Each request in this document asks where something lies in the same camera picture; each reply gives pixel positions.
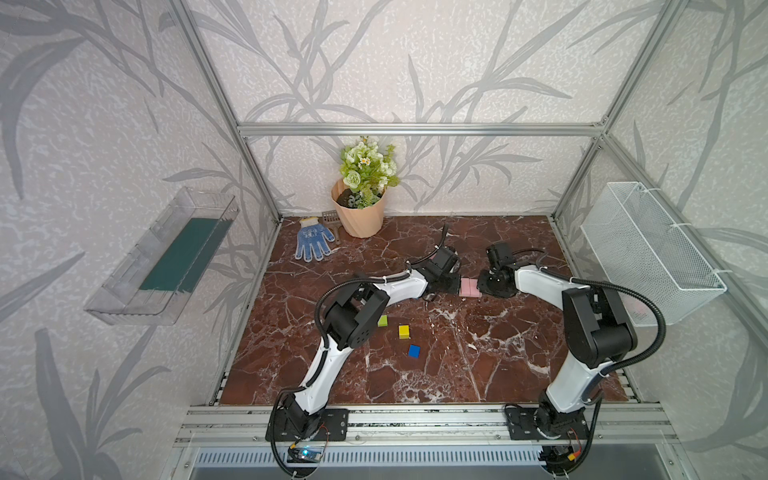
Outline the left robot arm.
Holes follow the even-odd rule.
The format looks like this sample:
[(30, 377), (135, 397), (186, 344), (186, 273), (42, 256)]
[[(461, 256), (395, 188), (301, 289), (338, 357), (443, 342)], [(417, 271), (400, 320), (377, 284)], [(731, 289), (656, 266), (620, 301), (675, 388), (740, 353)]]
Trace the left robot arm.
[(387, 307), (406, 300), (456, 295), (460, 260), (450, 246), (410, 263), (402, 273), (357, 276), (327, 291), (317, 301), (314, 323), (321, 335), (318, 351), (299, 386), (282, 390), (273, 405), (269, 441), (310, 439), (322, 423), (331, 390), (354, 349), (375, 333)]

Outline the long pink wood block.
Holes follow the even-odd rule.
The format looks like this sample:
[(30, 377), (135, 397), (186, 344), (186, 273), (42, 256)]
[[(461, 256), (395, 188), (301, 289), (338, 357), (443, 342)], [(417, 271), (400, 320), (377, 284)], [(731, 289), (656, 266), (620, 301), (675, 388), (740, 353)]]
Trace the long pink wood block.
[(459, 295), (461, 297), (471, 297), (472, 293), (472, 280), (466, 277), (462, 277)]

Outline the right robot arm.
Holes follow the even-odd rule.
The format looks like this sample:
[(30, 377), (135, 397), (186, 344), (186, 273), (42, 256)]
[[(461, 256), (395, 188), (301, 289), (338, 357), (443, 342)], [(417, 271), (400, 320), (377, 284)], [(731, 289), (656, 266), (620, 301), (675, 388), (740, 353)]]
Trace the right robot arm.
[[(526, 293), (562, 310), (568, 354), (555, 380), (542, 392), (537, 406), (504, 407), (513, 439), (557, 440), (571, 430), (587, 429), (584, 410), (600, 401), (590, 394), (610, 373), (659, 350), (667, 325), (659, 307), (646, 296), (613, 283), (551, 272), (539, 262), (524, 264), (518, 260), (523, 253), (504, 242), (488, 247), (490, 268), (480, 273), (478, 288), (496, 298)], [(651, 345), (631, 358), (626, 355), (637, 347), (638, 337), (623, 296), (645, 305), (657, 323)]]

